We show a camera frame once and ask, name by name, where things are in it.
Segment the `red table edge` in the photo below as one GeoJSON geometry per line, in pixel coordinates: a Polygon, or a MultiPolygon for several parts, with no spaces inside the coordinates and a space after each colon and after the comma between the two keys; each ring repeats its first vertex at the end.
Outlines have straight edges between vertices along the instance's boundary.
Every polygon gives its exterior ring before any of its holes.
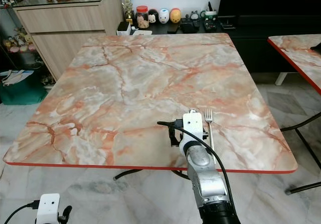
{"type": "Polygon", "coordinates": [[[304,78],[306,81],[308,81],[308,83],[321,95],[321,88],[319,88],[313,81],[311,78],[309,78],[309,76],[307,76],[297,65],[295,62],[293,62],[291,60],[291,58],[289,58],[284,52],[282,52],[282,50],[276,46],[276,44],[274,42],[272,42],[271,39],[267,39],[268,43],[271,44],[271,46],[278,51],[304,78]]]}
{"type": "MultiPolygon", "coordinates": [[[[8,165],[16,166],[38,166],[38,167],[72,167],[72,168],[99,168],[99,169],[135,169],[135,170],[187,170],[187,168],[180,167],[150,167],[150,166],[108,166],[108,165],[59,165],[59,164],[37,164],[37,163],[18,163],[18,162],[7,162],[8,165]]],[[[297,170],[229,170],[226,172],[234,173],[252,173],[252,174],[291,174],[297,170]]]]}

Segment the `wooden cabinet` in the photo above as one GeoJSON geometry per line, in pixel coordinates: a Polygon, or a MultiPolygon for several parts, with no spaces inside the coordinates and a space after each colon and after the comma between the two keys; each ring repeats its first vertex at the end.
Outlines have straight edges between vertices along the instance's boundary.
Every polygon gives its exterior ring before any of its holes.
{"type": "Polygon", "coordinates": [[[89,37],[104,35],[106,35],[104,32],[90,32],[34,35],[33,38],[43,57],[46,59],[50,71],[58,79],[89,37]]]}
{"type": "Polygon", "coordinates": [[[121,0],[25,5],[14,10],[56,80],[88,38],[116,35],[123,21],[121,0]]]}

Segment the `mug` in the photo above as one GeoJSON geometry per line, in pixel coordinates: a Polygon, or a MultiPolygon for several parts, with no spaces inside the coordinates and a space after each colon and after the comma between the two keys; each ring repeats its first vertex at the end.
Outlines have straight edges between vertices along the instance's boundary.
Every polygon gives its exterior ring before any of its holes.
{"type": "Polygon", "coordinates": [[[216,17],[217,17],[217,12],[216,11],[212,11],[212,12],[201,11],[200,16],[203,19],[208,18],[209,20],[215,21],[216,17]]]}

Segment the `green bag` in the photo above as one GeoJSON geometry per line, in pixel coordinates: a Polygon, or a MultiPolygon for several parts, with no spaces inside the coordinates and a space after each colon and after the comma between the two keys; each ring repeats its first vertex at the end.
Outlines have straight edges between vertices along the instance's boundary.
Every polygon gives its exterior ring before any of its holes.
{"type": "Polygon", "coordinates": [[[33,71],[24,80],[12,85],[4,86],[0,83],[0,99],[6,105],[28,105],[39,103],[47,95],[47,91],[40,83],[38,76],[33,71]]]}

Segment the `marble floor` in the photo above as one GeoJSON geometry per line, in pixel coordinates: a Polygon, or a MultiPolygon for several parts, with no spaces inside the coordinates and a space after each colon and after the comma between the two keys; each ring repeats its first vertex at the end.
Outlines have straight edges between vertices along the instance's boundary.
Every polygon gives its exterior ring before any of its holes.
{"type": "MultiPolygon", "coordinates": [[[[298,74],[282,86],[277,75],[253,79],[280,127],[299,123],[321,111],[321,96],[298,74]]],[[[0,157],[33,114],[36,105],[0,104],[0,157]]],[[[302,128],[321,157],[321,119],[302,128]]],[[[293,174],[229,173],[241,223],[317,224],[321,187],[287,196],[284,190],[321,181],[321,171],[294,131],[284,133],[299,163],[293,174]]],[[[190,181],[170,171],[141,171],[114,182],[122,170],[9,166],[0,161],[0,223],[21,205],[43,193],[60,193],[60,212],[72,205],[70,224],[201,223],[190,181]]],[[[36,211],[24,209],[10,223],[34,223],[36,211]]]]}

